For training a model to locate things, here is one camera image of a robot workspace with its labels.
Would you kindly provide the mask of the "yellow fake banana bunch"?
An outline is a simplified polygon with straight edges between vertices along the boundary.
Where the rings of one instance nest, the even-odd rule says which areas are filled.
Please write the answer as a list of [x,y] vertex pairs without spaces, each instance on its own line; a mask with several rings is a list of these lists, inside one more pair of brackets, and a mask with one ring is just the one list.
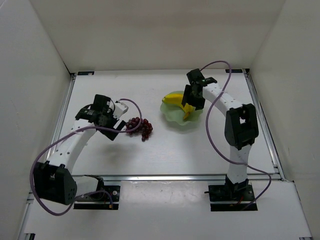
[[184,95],[182,93],[169,93],[162,98],[162,102],[165,104],[174,105],[183,110],[183,120],[185,121],[191,115],[191,113],[195,111],[195,107],[189,105],[188,103],[183,105],[183,96]]

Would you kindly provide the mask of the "red fake grape bunch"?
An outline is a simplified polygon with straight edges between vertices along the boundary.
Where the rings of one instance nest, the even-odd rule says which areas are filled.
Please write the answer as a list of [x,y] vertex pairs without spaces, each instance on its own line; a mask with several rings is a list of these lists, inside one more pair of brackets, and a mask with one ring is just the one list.
[[141,136],[141,141],[147,141],[153,131],[152,124],[146,118],[133,117],[125,123],[125,131],[129,136]]

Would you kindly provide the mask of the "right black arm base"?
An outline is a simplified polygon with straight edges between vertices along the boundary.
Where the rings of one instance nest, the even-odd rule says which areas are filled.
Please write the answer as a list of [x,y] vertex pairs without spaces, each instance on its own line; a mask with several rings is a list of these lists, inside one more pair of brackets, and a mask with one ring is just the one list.
[[230,186],[212,184],[208,185],[208,190],[204,192],[208,195],[211,212],[255,212],[258,211],[254,190],[251,184],[248,184],[241,190],[232,191]]

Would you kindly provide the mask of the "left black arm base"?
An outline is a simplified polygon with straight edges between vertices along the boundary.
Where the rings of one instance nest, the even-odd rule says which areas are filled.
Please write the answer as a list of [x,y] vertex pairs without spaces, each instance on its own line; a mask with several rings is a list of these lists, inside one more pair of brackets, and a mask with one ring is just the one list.
[[119,209],[121,184],[108,183],[97,175],[84,175],[75,179],[77,192],[73,208],[75,210]]

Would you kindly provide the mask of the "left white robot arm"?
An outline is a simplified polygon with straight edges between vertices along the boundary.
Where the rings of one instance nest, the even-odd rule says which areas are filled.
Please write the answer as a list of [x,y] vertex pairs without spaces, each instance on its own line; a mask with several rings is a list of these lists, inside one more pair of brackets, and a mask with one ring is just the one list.
[[98,177],[83,176],[78,180],[72,177],[74,165],[89,139],[101,132],[113,141],[124,125],[120,117],[128,107],[113,102],[105,95],[97,94],[92,104],[81,108],[71,127],[71,136],[58,144],[44,163],[37,162],[33,169],[33,186],[40,199],[69,205],[76,197],[99,191],[102,181]]

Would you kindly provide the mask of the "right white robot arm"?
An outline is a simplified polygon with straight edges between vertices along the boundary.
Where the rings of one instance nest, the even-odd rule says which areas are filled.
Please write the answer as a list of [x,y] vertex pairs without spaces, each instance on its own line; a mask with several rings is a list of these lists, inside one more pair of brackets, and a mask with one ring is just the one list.
[[229,163],[225,182],[232,191],[239,191],[248,185],[247,169],[249,153],[259,135],[256,108],[252,103],[243,104],[226,92],[213,77],[204,77],[201,69],[187,73],[188,84],[183,93],[170,93],[162,98],[162,103],[179,107],[183,120],[211,103],[224,116],[224,137],[230,146],[230,156],[219,155]]

